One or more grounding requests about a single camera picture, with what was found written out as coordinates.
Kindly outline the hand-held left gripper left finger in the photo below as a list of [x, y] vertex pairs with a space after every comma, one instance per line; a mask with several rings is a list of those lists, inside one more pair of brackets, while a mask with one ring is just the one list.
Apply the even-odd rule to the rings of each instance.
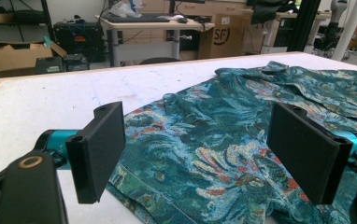
[[96, 203], [125, 148], [122, 102], [101, 105], [93, 120], [65, 140], [79, 203]]

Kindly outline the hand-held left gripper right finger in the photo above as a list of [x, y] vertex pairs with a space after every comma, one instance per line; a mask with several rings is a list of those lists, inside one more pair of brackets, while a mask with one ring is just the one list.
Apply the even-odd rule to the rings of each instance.
[[274, 103], [267, 145], [312, 203], [333, 202], [350, 140], [325, 130], [300, 107]]

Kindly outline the teal floral shirt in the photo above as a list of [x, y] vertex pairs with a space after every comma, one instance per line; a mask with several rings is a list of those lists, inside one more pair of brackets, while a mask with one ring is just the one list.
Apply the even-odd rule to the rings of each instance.
[[129, 113], [126, 147], [107, 188], [149, 224], [350, 224], [357, 172], [315, 205], [266, 139], [275, 102], [326, 129], [357, 131], [357, 71], [272, 62], [214, 77]]

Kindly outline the white foam mat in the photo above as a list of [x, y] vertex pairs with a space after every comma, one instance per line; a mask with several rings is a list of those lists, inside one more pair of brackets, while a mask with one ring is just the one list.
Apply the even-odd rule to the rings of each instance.
[[[258, 68], [277, 62], [309, 70], [354, 70], [357, 66], [308, 55], [281, 53], [191, 62], [88, 70], [0, 81], [0, 170], [28, 152], [48, 129], [80, 129], [96, 107], [122, 102], [124, 116], [212, 79], [220, 68]], [[78, 203], [73, 179], [61, 171], [69, 224], [144, 222], [107, 189], [94, 205]]]

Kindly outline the black round stool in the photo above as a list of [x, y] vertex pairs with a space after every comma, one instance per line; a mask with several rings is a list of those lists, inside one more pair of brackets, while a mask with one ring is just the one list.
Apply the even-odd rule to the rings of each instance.
[[154, 57], [143, 60], [140, 64], [156, 64], [156, 63], [175, 63], [180, 62], [180, 59], [170, 58], [170, 57]]

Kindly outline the black computer tower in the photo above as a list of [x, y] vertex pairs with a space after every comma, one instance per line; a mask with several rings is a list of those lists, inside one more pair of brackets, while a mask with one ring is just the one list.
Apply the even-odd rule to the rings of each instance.
[[89, 63], [105, 60], [103, 28], [97, 22], [57, 22], [53, 25], [57, 44], [67, 53], [83, 54]]

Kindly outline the open plain cardboard box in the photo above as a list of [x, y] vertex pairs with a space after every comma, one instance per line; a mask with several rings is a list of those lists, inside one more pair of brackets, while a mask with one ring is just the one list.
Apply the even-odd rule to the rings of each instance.
[[0, 43], [0, 77], [19, 77], [33, 75], [38, 58], [55, 55], [64, 57], [67, 52], [51, 42]]

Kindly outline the white pole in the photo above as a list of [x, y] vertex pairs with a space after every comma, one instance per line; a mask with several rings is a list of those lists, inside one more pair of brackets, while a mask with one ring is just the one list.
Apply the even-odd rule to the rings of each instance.
[[[349, 0], [332, 0], [331, 2], [331, 19], [330, 23], [339, 24], [341, 15], [348, 7]], [[344, 26], [343, 33], [338, 40], [336, 49], [333, 53], [332, 59], [335, 61], [341, 61], [344, 57], [345, 51], [349, 45], [349, 42], [354, 34], [354, 31], [357, 27], [357, 0], [353, 5], [352, 11], [349, 15], [349, 20]]]

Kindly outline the black keyboard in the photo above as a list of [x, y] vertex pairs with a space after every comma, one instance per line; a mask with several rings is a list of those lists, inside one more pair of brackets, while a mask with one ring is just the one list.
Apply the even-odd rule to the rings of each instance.
[[106, 15], [105, 19], [114, 23], [134, 23], [134, 22], [169, 22], [169, 20], [157, 17], [119, 17], [115, 15]]

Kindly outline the white-legged wooden desk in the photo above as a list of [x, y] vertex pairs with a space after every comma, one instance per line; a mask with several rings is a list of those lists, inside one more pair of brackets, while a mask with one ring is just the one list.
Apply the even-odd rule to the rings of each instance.
[[[191, 19], [188, 19], [186, 23], [179, 23], [177, 21], [116, 23], [100, 16], [96, 16], [96, 18], [100, 19], [107, 27], [108, 59], [111, 67], [120, 67], [122, 62], [138, 61], [154, 57], [178, 59], [181, 30], [206, 32], [215, 27], [214, 23], [200, 23]], [[132, 30], [172, 31], [173, 37], [171, 41], [164, 42], [121, 44], [119, 32]]]

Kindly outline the black metal shelf rack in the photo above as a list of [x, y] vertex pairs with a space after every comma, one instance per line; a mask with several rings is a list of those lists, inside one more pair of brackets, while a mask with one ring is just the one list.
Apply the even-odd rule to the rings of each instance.
[[0, 26], [15, 26], [24, 40], [23, 26], [45, 26], [50, 40], [55, 40], [47, 0], [37, 0], [41, 9], [33, 9], [25, 0], [0, 0]]

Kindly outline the printed cardboard box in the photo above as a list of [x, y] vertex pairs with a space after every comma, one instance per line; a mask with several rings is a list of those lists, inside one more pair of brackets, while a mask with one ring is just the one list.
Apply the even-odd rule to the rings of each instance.
[[217, 14], [215, 26], [199, 37], [199, 59], [240, 56], [249, 15]]

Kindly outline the black metal post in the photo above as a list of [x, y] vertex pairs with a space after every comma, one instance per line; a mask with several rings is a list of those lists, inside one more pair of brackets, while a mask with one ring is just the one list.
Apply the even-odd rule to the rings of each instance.
[[302, 0], [287, 51], [303, 51], [321, 0]]

